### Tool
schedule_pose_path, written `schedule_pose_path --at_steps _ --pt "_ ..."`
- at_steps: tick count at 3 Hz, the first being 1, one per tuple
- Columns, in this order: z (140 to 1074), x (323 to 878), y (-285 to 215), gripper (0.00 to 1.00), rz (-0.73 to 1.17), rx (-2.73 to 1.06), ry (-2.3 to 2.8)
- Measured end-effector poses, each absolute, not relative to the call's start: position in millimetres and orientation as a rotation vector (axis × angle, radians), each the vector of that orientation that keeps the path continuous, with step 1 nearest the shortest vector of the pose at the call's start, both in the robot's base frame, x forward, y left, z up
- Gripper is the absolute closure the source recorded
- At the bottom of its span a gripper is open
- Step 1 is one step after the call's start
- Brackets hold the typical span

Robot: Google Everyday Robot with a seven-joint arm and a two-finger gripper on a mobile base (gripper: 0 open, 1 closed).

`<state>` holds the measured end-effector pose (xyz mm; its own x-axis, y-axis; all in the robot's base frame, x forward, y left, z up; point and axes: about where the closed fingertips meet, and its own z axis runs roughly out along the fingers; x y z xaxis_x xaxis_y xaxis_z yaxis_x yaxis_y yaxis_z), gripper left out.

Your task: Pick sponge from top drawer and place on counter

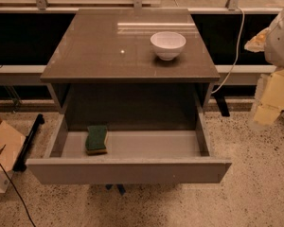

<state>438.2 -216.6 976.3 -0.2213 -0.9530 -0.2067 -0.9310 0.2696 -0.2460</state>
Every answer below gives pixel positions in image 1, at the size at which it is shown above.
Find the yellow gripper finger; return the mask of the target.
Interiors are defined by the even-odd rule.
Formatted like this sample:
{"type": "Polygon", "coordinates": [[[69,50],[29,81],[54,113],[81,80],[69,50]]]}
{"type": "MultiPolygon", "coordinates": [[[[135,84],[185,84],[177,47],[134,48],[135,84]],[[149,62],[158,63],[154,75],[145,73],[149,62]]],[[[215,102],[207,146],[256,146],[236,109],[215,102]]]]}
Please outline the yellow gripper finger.
{"type": "Polygon", "coordinates": [[[262,29],[256,36],[245,44],[244,49],[254,53],[263,52],[268,32],[268,27],[262,29]]]}
{"type": "Polygon", "coordinates": [[[255,93],[253,121],[272,125],[284,111],[284,69],[261,75],[255,93]]]}

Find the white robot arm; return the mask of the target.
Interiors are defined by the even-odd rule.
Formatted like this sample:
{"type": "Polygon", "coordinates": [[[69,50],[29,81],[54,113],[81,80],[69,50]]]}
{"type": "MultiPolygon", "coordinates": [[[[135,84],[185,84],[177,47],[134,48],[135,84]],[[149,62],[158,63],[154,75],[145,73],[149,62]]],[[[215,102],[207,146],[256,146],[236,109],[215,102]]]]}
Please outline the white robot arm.
{"type": "Polygon", "coordinates": [[[265,60],[275,66],[270,75],[257,82],[252,122],[259,126],[272,125],[284,111],[284,8],[267,28],[248,41],[244,49],[263,52],[265,60]]]}

